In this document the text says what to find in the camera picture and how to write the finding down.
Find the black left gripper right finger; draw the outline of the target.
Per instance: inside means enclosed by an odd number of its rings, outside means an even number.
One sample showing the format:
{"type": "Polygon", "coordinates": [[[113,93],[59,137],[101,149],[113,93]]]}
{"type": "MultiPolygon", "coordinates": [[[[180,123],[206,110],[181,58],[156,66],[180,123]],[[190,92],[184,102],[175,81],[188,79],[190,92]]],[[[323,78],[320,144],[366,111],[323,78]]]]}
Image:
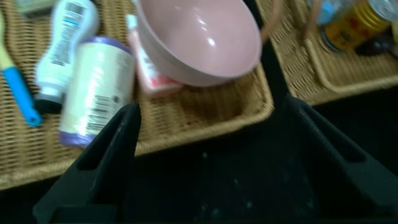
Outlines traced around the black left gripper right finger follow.
{"type": "Polygon", "coordinates": [[[397,176],[304,101],[286,96],[323,213],[397,222],[397,176]]]}

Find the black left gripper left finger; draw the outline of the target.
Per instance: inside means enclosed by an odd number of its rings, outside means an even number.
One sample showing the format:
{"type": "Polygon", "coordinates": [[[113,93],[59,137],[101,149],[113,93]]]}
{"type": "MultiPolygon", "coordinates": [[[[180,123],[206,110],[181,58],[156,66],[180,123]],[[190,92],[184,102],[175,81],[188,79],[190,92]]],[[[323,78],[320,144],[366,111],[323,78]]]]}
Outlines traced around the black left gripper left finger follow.
{"type": "Polygon", "coordinates": [[[36,203],[38,223],[114,223],[132,174],[141,107],[123,106],[36,203]]]}

